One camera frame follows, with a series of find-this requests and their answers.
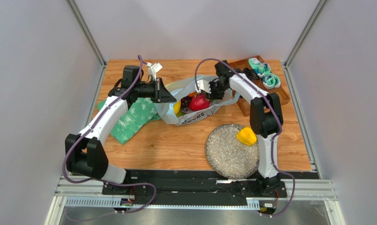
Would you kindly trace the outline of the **light blue plastic bag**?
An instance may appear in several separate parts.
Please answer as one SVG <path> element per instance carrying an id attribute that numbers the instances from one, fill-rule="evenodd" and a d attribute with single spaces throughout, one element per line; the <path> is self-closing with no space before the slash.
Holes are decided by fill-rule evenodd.
<path id="1" fill-rule="evenodd" d="M 228 89 L 221 100 L 211 100 L 205 94 L 195 92 L 193 77 L 166 85 L 167 90 L 177 100 L 176 103 L 155 103 L 159 117 L 168 125 L 186 125 L 214 115 L 220 107 L 232 105 L 239 99 Z"/>

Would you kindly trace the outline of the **red fake dragon fruit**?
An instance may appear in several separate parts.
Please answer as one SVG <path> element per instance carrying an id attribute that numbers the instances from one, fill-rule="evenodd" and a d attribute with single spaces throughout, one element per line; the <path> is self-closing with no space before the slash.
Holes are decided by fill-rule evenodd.
<path id="1" fill-rule="evenodd" d="M 204 110 L 211 106 L 211 101 L 207 98 L 205 94 L 196 94 L 192 97 L 192 101 L 190 103 L 189 108 L 196 112 L 200 110 Z"/>

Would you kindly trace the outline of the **yellow fake bell pepper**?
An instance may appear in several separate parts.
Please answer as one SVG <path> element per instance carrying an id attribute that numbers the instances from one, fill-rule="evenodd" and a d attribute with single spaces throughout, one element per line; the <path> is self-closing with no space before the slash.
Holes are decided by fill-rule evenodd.
<path id="1" fill-rule="evenodd" d="M 250 127 L 244 127 L 237 134 L 236 138 L 242 144 L 252 146 L 257 142 L 257 136 Z"/>

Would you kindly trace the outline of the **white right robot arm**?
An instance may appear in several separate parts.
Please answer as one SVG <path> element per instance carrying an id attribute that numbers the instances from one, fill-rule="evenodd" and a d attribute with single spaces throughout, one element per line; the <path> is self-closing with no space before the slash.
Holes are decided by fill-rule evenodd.
<path id="1" fill-rule="evenodd" d="M 211 97 L 220 97 L 227 89 L 232 89 L 250 105 L 250 127 L 257 136 L 260 156 L 256 190 L 260 195 L 271 195 L 280 184 L 277 141 L 282 132 L 283 116 L 279 96 L 257 87 L 225 60 L 218 60 L 215 69 L 218 78 L 209 84 Z"/>

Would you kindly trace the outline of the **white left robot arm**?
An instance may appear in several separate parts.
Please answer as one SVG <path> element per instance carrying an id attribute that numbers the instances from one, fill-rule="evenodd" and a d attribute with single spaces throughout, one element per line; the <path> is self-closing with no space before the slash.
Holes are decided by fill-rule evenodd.
<path id="1" fill-rule="evenodd" d="M 78 134 L 66 137 L 63 174 L 71 172 L 105 183 L 124 182 L 127 171 L 111 164 L 103 147 L 112 128 L 138 98 L 149 98 L 153 103 L 176 102 L 162 78 L 156 76 L 161 64 L 146 63 L 146 66 L 148 81 L 142 81 L 142 67 L 125 66 L 122 78 L 109 91 L 105 104 L 94 119 Z"/>

